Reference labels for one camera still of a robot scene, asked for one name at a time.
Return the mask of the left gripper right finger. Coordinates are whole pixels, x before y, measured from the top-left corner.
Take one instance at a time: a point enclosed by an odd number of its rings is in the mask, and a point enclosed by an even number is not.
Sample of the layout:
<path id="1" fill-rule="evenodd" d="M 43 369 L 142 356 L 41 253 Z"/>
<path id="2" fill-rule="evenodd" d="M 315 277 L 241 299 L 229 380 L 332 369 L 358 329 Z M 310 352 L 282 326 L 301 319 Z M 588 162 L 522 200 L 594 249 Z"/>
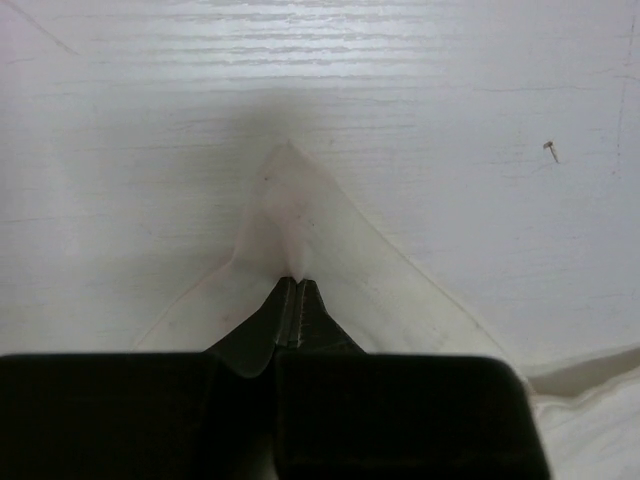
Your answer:
<path id="1" fill-rule="evenodd" d="M 287 348 L 301 352 L 364 354 L 364 350 L 329 315 L 313 280 L 302 280 L 296 286 Z"/>

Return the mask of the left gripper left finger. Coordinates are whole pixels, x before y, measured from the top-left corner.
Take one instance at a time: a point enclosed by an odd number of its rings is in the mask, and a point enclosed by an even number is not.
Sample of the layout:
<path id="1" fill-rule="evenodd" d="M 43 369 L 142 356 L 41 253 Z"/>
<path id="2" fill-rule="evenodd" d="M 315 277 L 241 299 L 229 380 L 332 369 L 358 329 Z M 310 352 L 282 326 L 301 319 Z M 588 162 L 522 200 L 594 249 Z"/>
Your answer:
<path id="1" fill-rule="evenodd" d="M 207 350 L 219 361 L 204 430 L 209 479 L 240 479 L 269 439 L 275 417 L 273 359 L 287 344 L 296 282 L 280 279 L 264 303 Z"/>

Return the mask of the white t shirt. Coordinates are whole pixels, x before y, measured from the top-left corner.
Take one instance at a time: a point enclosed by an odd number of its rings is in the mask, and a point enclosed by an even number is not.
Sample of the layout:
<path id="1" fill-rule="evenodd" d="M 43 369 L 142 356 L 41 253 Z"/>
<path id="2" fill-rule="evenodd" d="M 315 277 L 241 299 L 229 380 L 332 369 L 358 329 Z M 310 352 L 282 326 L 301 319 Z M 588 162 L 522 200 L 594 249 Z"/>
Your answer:
<path id="1" fill-rule="evenodd" d="M 637 348 L 536 364 L 411 264 L 289 143 L 261 165 L 230 259 L 174 300 L 137 347 L 203 350 L 255 311 L 282 276 L 315 281 L 329 314 L 368 352 L 507 362 L 525 384 L 554 478 L 638 477 Z"/>

